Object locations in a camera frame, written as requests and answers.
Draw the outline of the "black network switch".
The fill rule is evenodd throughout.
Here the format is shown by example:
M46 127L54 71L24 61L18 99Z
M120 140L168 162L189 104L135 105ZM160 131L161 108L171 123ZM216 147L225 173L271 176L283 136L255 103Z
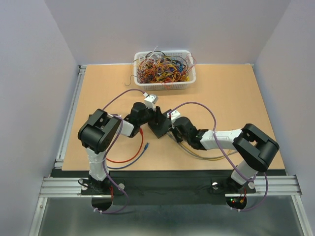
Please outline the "black network switch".
M171 109L167 110L163 114L167 117L167 113L169 113L170 111ZM169 125L155 125L155 111L154 111L154 117L151 121L148 122L148 126L151 129L151 131L154 133L154 135L159 139L169 131L169 127L171 126L171 121L169 120Z

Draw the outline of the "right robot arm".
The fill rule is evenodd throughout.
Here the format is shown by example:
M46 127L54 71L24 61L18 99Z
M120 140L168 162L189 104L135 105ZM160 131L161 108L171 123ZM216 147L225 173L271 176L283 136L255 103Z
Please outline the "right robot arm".
M275 140L251 123L241 129L212 131L197 129L187 117L179 117L171 119L170 131L178 142L185 141L196 150L237 151L243 158L240 164L236 166L228 159L234 170L226 186L232 192L242 189L258 172L266 172L280 149Z

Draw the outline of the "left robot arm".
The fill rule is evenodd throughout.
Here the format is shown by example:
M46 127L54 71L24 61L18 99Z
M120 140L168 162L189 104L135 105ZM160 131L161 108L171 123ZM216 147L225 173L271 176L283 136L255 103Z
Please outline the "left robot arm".
M132 138L140 132L142 125L147 124L157 138L168 132L171 121L162 113L159 106L148 108L144 103L136 102L130 114L125 118L114 116L102 109L91 114L78 132L78 139L86 149L89 159L87 181L80 184L99 194L109 190L109 170L105 154L113 144L115 134Z

